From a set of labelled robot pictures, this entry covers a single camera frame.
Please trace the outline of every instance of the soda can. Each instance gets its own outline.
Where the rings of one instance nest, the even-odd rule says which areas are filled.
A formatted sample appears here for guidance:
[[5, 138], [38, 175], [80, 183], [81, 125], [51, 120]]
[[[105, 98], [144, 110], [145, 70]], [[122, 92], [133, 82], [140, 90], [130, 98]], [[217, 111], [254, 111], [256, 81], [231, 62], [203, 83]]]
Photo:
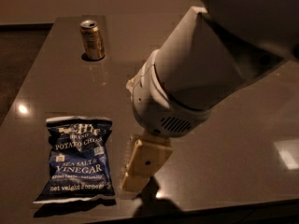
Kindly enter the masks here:
[[105, 57], [104, 43], [97, 21], [83, 21], [80, 31], [87, 57], [91, 60], [103, 59]]

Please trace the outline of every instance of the brown wall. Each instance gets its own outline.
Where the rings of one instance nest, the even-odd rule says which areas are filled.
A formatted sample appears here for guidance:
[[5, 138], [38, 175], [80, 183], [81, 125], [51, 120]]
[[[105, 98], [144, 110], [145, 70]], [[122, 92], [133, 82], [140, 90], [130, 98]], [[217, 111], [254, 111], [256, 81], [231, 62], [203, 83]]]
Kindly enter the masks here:
[[57, 17], [185, 13], [199, 0], [0, 0], [0, 24], [52, 23]]

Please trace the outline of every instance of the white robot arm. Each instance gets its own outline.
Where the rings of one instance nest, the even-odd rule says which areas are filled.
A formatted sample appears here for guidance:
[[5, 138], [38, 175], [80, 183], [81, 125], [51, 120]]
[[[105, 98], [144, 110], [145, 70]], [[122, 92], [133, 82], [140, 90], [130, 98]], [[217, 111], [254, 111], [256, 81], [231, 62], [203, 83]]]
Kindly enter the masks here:
[[[207, 120], [220, 100], [298, 60], [297, 0], [203, 1], [206, 7], [191, 7], [128, 82], [135, 119], [146, 132], [136, 141], [123, 187], [132, 186], [130, 176], [149, 180], [171, 154], [169, 138]], [[147, 155], [152, 147], [156, 155]], [[140, 184], [133, 189], [147, 183], [140, 180], [131, 182]]]

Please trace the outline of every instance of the gray tabletop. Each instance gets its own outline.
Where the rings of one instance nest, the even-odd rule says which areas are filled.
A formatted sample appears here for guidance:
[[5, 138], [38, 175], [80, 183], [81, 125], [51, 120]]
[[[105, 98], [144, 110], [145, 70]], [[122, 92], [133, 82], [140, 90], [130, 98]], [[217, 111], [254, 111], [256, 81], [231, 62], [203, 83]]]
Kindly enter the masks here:
[[[150, 205], [145, 198], [121, 198], [120, 174], [131, 151], [128, 141], [130, 135], [142, 133], [125, 84], [163, 44], [180, 16], [93, 17], [101, 25], [107, 51], [99, 62], [82, 59], [79, 24], [86, 18], [60, 18], [54, 23], [1, 127], [2, 223], [94, 222], [299, 198], [295, 63], [286, 63], [231, 95], [214, 107], [207, 122], [173, 139], [173, 155], [151, 181], [149, 192], [157, 193]], [[25, 105], [29, 114], [20, 113], [19, 105]], [[70, 115], [113, 120], [107, 151], [116, 204], [32, 204], [49, 180], [45, 119]], [[248, 214], [252, 219], [260, 215], [247, 209], [230, 219], [238, 221]]]

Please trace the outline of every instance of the blue snack bag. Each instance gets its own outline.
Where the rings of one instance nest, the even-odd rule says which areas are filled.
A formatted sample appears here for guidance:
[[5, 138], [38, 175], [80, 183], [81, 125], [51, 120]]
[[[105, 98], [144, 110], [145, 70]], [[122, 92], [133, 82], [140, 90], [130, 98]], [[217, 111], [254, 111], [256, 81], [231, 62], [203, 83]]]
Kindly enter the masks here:
[[111, 126], [102, 117], [47, 119], [50, 181], [34, 203], [114, 199], [105, 147]]

